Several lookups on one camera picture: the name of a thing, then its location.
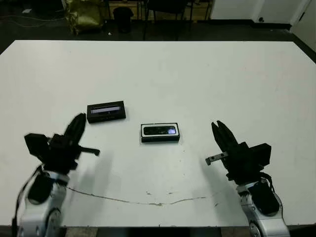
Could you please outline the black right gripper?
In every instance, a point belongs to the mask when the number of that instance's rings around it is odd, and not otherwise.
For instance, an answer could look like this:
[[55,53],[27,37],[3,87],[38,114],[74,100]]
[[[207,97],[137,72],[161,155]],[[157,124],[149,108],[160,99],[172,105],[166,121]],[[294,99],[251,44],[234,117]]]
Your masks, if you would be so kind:
[[217,124],[212,122],[211,128],[222,153],[207,157],[206,164],[221,160],[228,171],[228,180],[237,185],[259,181],[264,168],[264,145],[249,147],[245,142],[238,144],[230,129],[220,121]]

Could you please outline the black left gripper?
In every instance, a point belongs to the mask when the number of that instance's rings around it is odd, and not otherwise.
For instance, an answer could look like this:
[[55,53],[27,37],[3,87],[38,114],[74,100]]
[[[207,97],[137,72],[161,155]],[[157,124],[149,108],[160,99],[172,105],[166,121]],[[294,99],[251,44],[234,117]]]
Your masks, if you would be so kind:
[[81,113],[67,126],[64,135],[54,134],[49,140],[47,148],[41,155],[46,170],[57,173],[69,173],[75,170],[81,153],[100,155],[100,150],[79,145],[86,125],[86,114]]

